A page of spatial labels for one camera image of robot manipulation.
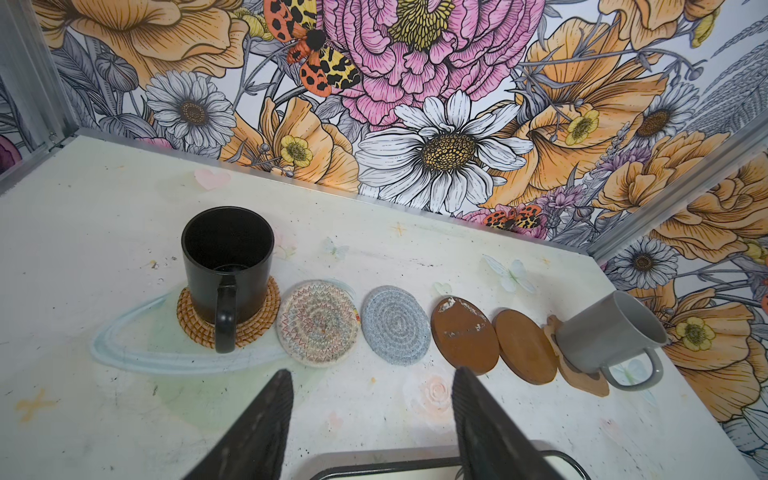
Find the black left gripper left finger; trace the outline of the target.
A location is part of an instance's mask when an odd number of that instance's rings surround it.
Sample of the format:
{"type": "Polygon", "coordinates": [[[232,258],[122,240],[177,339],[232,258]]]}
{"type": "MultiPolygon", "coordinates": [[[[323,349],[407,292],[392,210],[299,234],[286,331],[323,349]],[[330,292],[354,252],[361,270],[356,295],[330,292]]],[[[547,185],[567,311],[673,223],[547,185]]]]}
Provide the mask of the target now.
{"type": "Polygon", "coordinates": [[[188,479],[278,479],[294,401],[292,375],[277,371],[188,479]]]}

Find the scratched dark brown wooden coaster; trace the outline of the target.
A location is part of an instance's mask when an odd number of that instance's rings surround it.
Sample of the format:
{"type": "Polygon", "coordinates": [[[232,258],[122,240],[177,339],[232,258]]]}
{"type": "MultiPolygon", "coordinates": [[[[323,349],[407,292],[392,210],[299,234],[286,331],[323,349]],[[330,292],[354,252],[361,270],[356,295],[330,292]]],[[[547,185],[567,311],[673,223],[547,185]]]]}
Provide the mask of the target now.
{"type": "Polygon", "coordinates": [[[495,328],[468,300],[441,299],[431,314],[431,330],[439,352],[455,369],[464,367],[479,376],[497,365],[500,347],[495,328]]]}

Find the cork paw print coaster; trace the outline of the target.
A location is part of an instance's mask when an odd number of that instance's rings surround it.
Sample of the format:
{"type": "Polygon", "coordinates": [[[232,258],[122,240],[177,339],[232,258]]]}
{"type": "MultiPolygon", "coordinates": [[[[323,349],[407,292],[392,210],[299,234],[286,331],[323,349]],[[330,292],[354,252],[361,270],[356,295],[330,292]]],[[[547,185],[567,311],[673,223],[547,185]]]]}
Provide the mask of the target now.
{"type": "Polygon", "coordinates": [[[555,338],[555,334],[561,326],[562,322],[555,315],[549,315],[546,325],[543,327],[543,331],[553,348],[559,373],[571,387],[597,397],[607,397],[610,394],[610,387],[601,373],[586,374],[568,363],[555,338]]]}

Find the grey mug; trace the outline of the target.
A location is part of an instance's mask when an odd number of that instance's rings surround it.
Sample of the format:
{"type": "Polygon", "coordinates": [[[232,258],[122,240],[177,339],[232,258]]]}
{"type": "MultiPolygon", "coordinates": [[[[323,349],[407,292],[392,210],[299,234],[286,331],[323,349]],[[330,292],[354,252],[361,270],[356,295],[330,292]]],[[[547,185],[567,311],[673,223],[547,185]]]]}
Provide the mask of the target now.
{"type": "Polygon", "coordinates": [[[653,312],[626,292],[614,291],[565,321],[554,338],[571,366],[585,374],[602,374],[616,389],[647,390],[663,378],[657,350],[668,340],[666,330],[653,312]],[[610,368],[642,354],[650,361],[650,375],[635,385],[618,382],[610,368]]]}

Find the round woven rattan coaster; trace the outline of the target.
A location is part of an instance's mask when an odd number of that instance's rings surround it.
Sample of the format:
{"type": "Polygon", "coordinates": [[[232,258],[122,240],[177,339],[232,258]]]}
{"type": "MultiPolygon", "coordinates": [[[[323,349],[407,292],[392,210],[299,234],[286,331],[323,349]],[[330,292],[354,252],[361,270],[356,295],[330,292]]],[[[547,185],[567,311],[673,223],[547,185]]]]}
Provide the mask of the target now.
{"type": "MultiPolygon", "coordinates": [[[[274,324],[281,305],[280,289],[273,276],[269,277],[267,295],[261,309],[236,329],[237,348],[255,342],[274,324]]],[[[186,335],[195,343],[215,348],[214,326],[195,312],[188,288],[183,288],[176,305],[176,317],[186,335]]]]}

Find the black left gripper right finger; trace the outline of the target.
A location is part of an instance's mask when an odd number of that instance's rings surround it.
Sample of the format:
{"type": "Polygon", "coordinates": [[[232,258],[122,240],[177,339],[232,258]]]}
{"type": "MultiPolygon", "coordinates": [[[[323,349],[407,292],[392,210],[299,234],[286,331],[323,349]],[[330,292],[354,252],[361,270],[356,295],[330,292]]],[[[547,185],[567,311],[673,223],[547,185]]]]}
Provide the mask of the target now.
{"type": "Polygon", "coordinates": [[[465,479],[559,479],[468,368],[453,377],[451,401],[465,479]]]}

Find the black mug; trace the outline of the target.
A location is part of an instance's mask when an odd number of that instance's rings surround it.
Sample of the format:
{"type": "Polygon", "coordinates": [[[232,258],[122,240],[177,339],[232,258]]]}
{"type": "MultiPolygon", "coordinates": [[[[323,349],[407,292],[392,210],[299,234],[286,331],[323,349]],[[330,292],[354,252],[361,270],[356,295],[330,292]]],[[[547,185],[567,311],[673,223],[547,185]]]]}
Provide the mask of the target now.
{"type": "Polygon", "coordinates": [[[214,348],[236,348],[237,327],[256,315],[268,292],[274,232],[258,213],[218,206],[192,217],[181,248],[193,308],[214,329],[214,348]]]}

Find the plain brown wooden coaster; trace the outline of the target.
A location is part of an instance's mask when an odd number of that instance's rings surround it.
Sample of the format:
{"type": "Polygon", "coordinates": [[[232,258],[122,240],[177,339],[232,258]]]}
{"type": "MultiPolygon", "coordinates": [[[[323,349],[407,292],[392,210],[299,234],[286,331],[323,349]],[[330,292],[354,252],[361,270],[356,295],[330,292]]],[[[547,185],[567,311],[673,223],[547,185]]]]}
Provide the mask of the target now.
{"type": "Polygon", "coordinates": [[[555,379],[557,358],[538,324],[519,311],[503,309],[494,317],[493,325],[500,356],[518,377],[533,385],[555,379]]]}

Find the grey-blue braided rope coaster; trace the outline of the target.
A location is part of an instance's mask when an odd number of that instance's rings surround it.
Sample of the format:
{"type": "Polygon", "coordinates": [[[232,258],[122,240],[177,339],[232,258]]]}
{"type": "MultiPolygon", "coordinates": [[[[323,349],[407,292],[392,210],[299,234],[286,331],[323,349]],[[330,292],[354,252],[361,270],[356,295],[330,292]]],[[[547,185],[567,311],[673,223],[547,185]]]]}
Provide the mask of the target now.
{"type": "Polygon", "coordinates": [[[429,319],[421,305],[406,290],[391,285],[366,296],[361,327],[373,352],[392,365],[418,363],[431,344],[429,319]]]}

